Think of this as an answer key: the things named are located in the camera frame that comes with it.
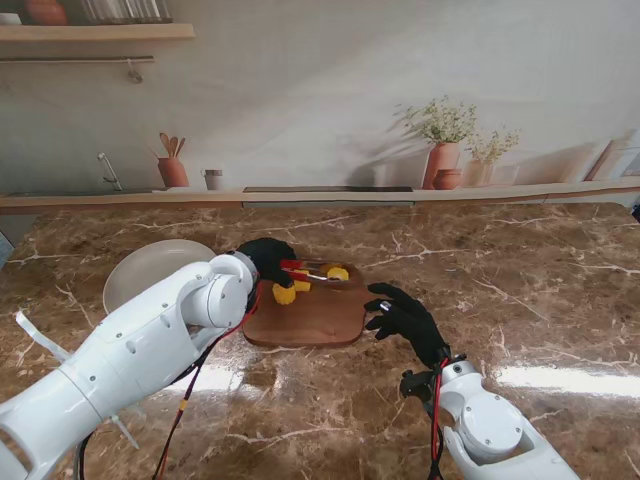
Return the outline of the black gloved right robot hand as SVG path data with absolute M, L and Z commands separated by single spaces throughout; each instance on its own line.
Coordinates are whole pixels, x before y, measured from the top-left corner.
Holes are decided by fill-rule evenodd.
M 445 358 L 451 358 L 450 346 L 422 303 L 402 289 L 384 282 L 369 284 L 368 290 L 377 298 L 364 305 L 367 313 L 375 313 L 365 328 L 375 331 L 377 340 L 391 335 L 402 336 L 410 342 L 419 360 L 429 368 L 441 365 Z

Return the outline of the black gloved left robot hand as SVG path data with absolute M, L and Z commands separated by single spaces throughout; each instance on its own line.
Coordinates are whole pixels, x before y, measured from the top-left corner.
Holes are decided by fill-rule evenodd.
M 237 250 L 252 261 L 261 279 L 283 288 L 294 286 L 294 280 L 281 268 L 283 260 L 297 259 L 294 249 L 286 242 L 265 237 L 245 242 Z

